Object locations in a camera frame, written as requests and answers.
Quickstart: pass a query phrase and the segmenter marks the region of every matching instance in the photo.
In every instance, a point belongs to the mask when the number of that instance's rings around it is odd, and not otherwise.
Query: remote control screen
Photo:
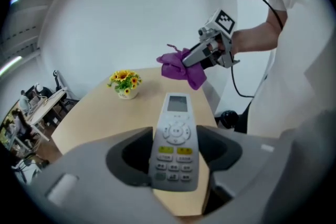
[[[170,96],[167,110],[176,112],[188,112],[187,98],[184,96]]]

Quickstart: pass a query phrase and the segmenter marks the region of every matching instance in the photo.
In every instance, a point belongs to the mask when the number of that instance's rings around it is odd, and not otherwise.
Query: office desk
[[[55,92],[48,98],[48,101],[45,104],[40,104],[34,113],[26,118],[26,122],[34,129],[34,131],[40,134],[47,141],[49,141],[49,138],[46,137],[37,127],[35,127],[35,124],[37,124],[57,104],[62,96],[66,94],[66,90],[67,87]]]
[[[146,126],[156,128],[167,92],[191,96],[196,124],[216,126],[215,119],[202,89],[194,91],[186,81],[161,76],[161,68],[140,69],[143,79],[137,97],[119,99],[106,78],[82,98],[52,134],[61,153],[90,141]],[[154,190],[157,198],[176,216],[200,215],[207,194],[208,168],[199,155],[198,189],[187,193]]]

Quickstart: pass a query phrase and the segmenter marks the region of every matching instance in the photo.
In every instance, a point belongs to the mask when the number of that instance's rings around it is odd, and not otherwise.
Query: purple cloth
[[[173,45],[167,44],[167,46],[174,48],[176,52],[164,54],[156,59],[162,63],[161,75],[170,79],[187,80],[191,88],[198,90],[206,80],[201,64],[185,67],[182,60],[190,54],[190,50],[184,48],[180,51]]]

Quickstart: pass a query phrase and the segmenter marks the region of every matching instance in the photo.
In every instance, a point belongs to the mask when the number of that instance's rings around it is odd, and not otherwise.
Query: potted plant
[[[139,92],[139,85],[142,83],[142,79],[137,73],[131,70],[120,70],[116,71],[112,76],[110,76],[110,82],[107,84],[108,87],[112,87],[119,95],[121,99],[133,99],[137,96]]]

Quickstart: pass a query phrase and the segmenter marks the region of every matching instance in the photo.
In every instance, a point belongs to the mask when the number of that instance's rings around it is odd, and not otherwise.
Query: yellow button
[[[174,148],[172,146],[160,146],[159,152],[160,153],[173,153]]]
[[[192,154],[193,150],[191,148],[188,147],[178,147],[177,148],[177,153],[178,154],[185,154],[185,155],[189,155]]]

